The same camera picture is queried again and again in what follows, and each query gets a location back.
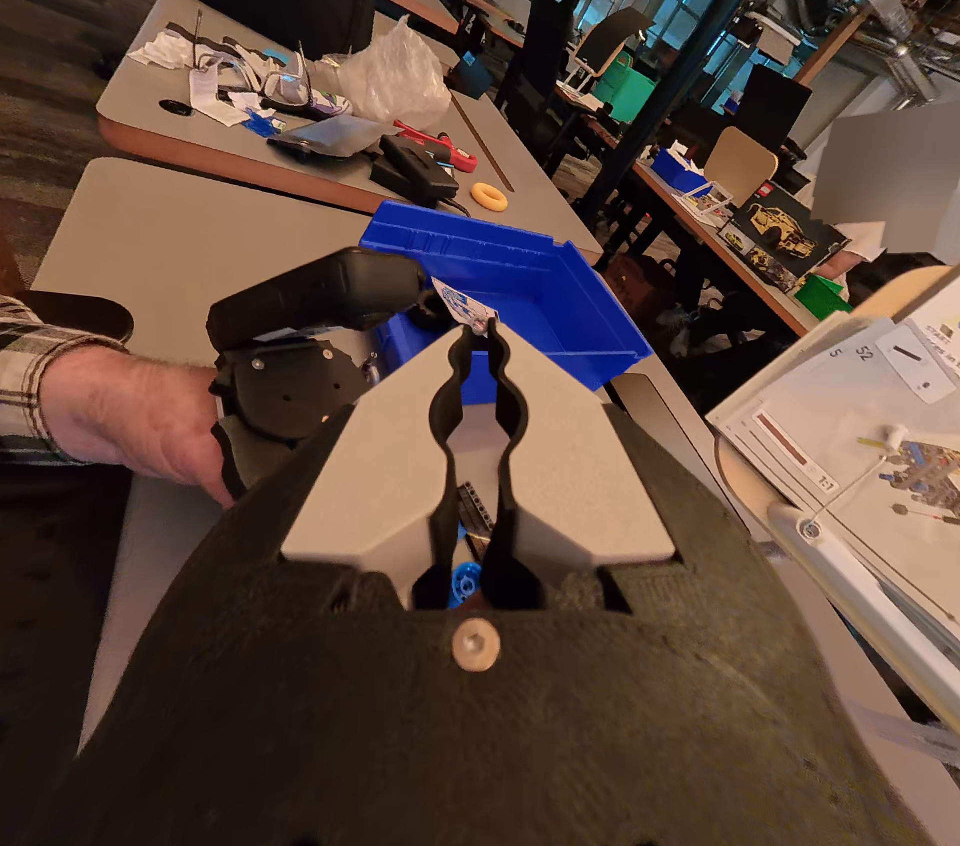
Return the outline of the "person's left hand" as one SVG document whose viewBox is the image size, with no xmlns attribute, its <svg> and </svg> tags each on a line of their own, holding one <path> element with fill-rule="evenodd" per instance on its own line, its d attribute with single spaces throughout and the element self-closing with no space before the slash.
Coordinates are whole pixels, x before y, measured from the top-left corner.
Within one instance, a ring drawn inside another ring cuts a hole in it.
<svg viewBox="0 0 960 846">
<path fill-rule="evenodd" d="M 71 459 L 199 487 L 228 508 L 234 500 L 212 434 L 214 377 L 211 367 L 86 344 L 44 370 L 38 404 L 54 444 Z"/>
</svg>

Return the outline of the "small blue white sticker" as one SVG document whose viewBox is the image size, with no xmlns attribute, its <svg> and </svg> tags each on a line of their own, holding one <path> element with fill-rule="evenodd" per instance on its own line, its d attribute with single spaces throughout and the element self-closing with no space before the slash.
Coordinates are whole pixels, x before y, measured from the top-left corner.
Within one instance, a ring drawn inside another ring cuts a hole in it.
<svg viewBox="0 0 960 846">
<path fill-rule="evenodd" d="M 489 335 L 491 322 L 498 320 L 496 309 L 470 297 L 436 276 L 431 278 L 431 283 L 438 299 L 441 300 L 455 322 L 469 327 L 474 336 L 487 337 Z"/>
</svg>

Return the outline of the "white paper scraps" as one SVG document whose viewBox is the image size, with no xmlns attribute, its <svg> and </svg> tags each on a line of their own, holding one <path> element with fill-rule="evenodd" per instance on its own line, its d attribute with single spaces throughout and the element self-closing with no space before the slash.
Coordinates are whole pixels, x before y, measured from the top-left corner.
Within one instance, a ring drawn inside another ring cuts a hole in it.
<svg viewBox="0 0 960 846">
<path fill-rule="evenodd" d="M 145 67 L 186 72 L 189 111 L 225 127 L 243 125 L 263 137 L 288 130 L 292 120 L 317 122 L 352 114 L 345 98 L 315 87 L 310 72 L 314 98 L 309 108 L 268 106 L 260 94 L 262 78 L 270 68 L 289 64 L 294 54 L 247 48 L 228 36 L 217 43 L 169 25 L 126 57 Z"/>
</svg>

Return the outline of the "grey flat pouch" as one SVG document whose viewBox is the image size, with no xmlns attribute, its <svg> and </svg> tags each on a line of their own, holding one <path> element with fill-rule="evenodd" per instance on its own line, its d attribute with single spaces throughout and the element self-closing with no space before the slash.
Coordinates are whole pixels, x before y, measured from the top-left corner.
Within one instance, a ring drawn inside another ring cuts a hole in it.
<svg viewBox="0 0 960 846">
<path fill-rule="evenodd" d="M 270 136 L 267 144 L 303 162 L 312 157 L 348 159 L 378 147 L 381 138 L 400 132 L 402 127 L 396 124 L 339 115 Z"/>
</svg>

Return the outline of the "scattered black toy beams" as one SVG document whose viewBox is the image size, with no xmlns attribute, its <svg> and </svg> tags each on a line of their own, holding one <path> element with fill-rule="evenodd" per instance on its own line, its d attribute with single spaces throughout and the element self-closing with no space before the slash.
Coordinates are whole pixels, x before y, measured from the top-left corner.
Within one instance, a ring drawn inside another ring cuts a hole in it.
<svg viewBox="0 0 960 846">
<path fill-rule="evenodd" d="M 496 523 L 469 480 L 458 486 L 458 510 L 463 540 L 473 560 L 482 564 Z"/>
</svg>

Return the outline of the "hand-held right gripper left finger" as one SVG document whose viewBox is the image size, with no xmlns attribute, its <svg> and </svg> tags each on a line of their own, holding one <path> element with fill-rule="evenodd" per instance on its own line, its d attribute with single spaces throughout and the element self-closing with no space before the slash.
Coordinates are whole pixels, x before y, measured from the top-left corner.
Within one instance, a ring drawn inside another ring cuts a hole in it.
<svg viewBox="0 0 960 846">
<path fill-rule="evenodd" d="M 451 329 L 356 402 L 283 541 L 286 560 L 383 574 L 406 605 L 448 608 L 459 528 L 449 441 L 473 339 Z"/>
</svg>

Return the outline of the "blue storage bin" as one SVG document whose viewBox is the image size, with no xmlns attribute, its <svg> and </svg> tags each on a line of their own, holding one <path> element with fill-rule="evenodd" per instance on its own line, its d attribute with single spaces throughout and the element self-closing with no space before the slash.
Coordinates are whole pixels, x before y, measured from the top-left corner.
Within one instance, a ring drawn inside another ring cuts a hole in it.
<svg viewBox="0 0 960 846">
<path fill-rule="evenodd" d="M 384 201 L 359 245 L 418 261 L 591 391 L 653 350 L 606 282 L 571 243 L 460 214 Z"/>
</svg>

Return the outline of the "building instruction booklet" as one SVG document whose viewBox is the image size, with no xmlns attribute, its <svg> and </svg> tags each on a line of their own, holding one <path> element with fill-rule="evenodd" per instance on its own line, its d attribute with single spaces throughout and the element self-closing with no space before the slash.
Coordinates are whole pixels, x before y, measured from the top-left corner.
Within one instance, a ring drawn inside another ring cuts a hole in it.
<svg viewBox="0 0 960 846">
<path fill-rule="evenodd" d="M 958 367 L 910 320 L 848 323 L 707 418 L 799 509 L 958 632 Z"/>
</svg>

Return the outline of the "green box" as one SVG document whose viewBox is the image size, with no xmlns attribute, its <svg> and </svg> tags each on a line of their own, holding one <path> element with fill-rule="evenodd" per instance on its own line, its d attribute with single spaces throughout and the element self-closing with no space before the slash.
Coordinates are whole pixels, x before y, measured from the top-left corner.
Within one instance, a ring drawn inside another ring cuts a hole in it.
<svg viewBox="0 0 960 846">
<path fill-rule="evenodd" d="M 621 50 L 594 84 L 591 94 L 609 105 L 608 116 L 620 124 L 632 122 L 654 92 L 656 82 L 634 69 L 633 54 Z"/>
</svg>

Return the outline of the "white book stand ledge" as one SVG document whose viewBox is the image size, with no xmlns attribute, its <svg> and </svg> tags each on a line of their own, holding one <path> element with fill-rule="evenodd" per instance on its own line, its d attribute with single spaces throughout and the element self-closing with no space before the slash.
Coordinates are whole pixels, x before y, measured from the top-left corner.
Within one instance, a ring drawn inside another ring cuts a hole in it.
<svg viewBox="0 0 960 846">
<path fill-rule="evenodd" d="M 959 671 L 944 651 L 942 636 L 928 637 L 846 543 L 803 511 L 774 500 L 767 505 L 765 515 L 777 544 L 938 719 L 957 734 Z"/>
</svg>

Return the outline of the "black office chair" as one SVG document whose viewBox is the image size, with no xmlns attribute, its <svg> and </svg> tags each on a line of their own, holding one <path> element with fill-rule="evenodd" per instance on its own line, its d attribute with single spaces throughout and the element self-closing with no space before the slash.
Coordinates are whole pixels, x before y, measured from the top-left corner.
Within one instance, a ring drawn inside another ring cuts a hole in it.
<svg viewBox="0 0 960 846">
<path fill-rule="evenodd" d="M 522 48 L 512 57 L 494 100 L 514 132 L 527 143 L 546 113 L 565 67 L 567 45 L 580 0 L 533 0 Z"/>
</svg>

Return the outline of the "long wooden table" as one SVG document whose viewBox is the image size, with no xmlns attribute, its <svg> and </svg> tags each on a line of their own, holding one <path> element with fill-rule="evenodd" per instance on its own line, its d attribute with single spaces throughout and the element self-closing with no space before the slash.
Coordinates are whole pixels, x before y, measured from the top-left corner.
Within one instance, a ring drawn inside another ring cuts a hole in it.
<svg viewBox="0 0 960 846">
<path fill-rule="evenodd" d="M 677 239 L 677 236 L 683 235 L 687 240 L 705 246 L 729 274 L 749 289 L 795 336 L 803 337 L 819 327 L 819 320 L 800 302 L 766 283 L 729 248 L 714 228 L 698 222 L 677 202 L 672 187 L 650 166 L 636 161 L 631 167 L 631 174 L 647 190 L 643 210 L 650 217 L 647 227 L 637 236 L 635 246 L 640 246 L 642 242 L 653 243 L 659 235 L 666 235 L 675 245 L 683 248 L 687 242 Z"/>
</svg>

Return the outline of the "pale wooden chair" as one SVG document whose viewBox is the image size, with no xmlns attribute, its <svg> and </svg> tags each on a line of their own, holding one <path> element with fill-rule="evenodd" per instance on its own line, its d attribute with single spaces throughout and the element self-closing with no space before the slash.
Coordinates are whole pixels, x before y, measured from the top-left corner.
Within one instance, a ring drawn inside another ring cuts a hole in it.
<svg viewBox="0 0 960 846">
<path fill-rule="evenodd" d="M 727 126 L 704 166 L 704 180 L 729 195 L 734 208 L 743 207 L 770 181 L 779 167 L 778 156 L 733 125 Z"/>
</svg>

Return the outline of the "red hand tool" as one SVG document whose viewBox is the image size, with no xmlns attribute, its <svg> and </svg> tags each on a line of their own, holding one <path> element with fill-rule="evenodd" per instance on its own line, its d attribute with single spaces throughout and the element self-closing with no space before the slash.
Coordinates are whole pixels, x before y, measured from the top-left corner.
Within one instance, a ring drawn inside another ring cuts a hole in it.
<svg viewBox="0 0 960 846">
<path fill-rule="evenodd" d="M 432 135 L 411 127 L 399 119 L 393 120 L 392 125 L 398 129 L 398 137 L 424 146 L 426 151 L 442 165 L 465 174 L 474 173 L 478 163 L 476 156 L 456 146 L 446 132 Z"/>
</svg>

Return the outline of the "neighbouring grey table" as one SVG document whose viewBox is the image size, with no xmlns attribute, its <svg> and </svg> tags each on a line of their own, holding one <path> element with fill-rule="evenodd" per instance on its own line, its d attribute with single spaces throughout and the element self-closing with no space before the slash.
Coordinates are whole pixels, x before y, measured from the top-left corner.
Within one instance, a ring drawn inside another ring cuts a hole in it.
<svg viewBox="0 0 960 846">
<path fill-rule="evenodd" d="M 170 112 L 161 106 L 165 99 L 188 100 L 187 73 L 126 56 L 97 102 L 102 137 L 154 163 L 367 215 L 391 193 L 371 182 L 367 154 L 302 161 L 243 125 Z M 477 158 L 474 172 L 459 180 L 455 198 L 472 216 L 549 235 L 560 244 L 570 241 L 590 264 L 598 262 L 601 246 L 488 97 L 454 91 L 438 131 Z"/>
</svg>

